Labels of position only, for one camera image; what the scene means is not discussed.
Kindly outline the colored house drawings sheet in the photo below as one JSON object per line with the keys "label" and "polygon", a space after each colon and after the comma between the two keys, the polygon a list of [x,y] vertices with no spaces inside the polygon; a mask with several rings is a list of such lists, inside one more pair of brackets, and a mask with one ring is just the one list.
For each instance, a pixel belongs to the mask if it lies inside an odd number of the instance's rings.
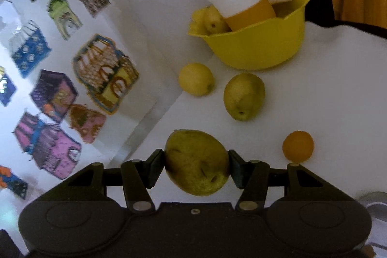
{"label": "colored house drawings sheet", "polygon": [[1,166],[23,204],[92,162],[109,164],[163,86],[127,0],[4,0]]}

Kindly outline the small orange right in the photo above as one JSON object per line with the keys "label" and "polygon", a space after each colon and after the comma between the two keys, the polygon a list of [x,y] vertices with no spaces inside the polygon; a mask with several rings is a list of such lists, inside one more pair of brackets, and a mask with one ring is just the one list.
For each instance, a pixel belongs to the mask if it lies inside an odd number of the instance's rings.
{"label": "small orange right", "polygon": [[291,162],[306,162],[314,151],[313,137],[305,131],[294,131],[283,141],[282,151],[285,158]]}

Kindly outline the yellow plastic bowl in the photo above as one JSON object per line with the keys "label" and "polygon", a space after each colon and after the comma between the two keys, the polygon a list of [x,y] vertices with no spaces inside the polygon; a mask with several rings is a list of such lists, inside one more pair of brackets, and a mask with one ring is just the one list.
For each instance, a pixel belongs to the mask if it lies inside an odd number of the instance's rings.
{"label": "yellow plastic bowl", "polygon": [[257,71],[282,64],[300,49],[305,35],[305,9],[311,0],[292,0],[274,5],[276,18],[239,31],[211,35],[204,27],[206,7],[194,11],[188,35],[207,43],[227,66]]}

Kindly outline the white table cloth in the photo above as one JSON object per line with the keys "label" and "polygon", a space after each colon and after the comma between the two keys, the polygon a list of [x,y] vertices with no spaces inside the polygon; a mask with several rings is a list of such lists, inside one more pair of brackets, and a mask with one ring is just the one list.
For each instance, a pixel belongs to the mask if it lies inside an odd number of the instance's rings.
{"label": "white table cloth", "polygon": [[[233,120],[223,93],[181,96],[146,138],[153,153],[179,129],[213,135],[245,161],[270,165],[264,208],[239,212],[243,190],[229,178],[223,202],[171,200],[163,170],[154,212],[121,209],[121,227],[97,257],[361,257],[372,229],[354,196],[386,187],[386,30],[307,23],[295,57],[262,72],[266,98],[251,121]],[[287,160],[285,138],[314,140],[306,162]]]}

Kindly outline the green pear near bowl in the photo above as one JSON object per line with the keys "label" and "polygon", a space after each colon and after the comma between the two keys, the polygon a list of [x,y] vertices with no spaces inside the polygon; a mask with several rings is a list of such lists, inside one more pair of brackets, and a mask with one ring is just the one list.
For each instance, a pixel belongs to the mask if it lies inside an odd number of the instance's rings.
{"label": "green pear near bowl", "polygon": [[252,73],[241,73],[226,85],[224,107],[234,120],[248,121],[260,113],[265,97],[263,80]]}

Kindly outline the lemon inside bowl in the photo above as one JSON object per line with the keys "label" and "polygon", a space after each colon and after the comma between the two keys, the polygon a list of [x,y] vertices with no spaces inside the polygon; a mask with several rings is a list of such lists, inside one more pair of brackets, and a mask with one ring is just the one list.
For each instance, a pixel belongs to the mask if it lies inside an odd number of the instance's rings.
{"label": "lemon inside bowl", "polygon": [[230,27],[223,19],[219,11],[211,5],[207,7],[203,16],[205,29],[210,34],[219,34],[229,32]]}

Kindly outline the yellow lemon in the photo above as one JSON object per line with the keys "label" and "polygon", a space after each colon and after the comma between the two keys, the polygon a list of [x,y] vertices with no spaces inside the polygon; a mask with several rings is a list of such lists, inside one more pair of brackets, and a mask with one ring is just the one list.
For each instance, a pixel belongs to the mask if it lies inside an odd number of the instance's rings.
{"label": "yellow lemon", "polygon": [[180,70],[178,81],[183,91],[196,97],[210,94],[215,87],[215,78],[211,70],[200,63],[185,65]]}

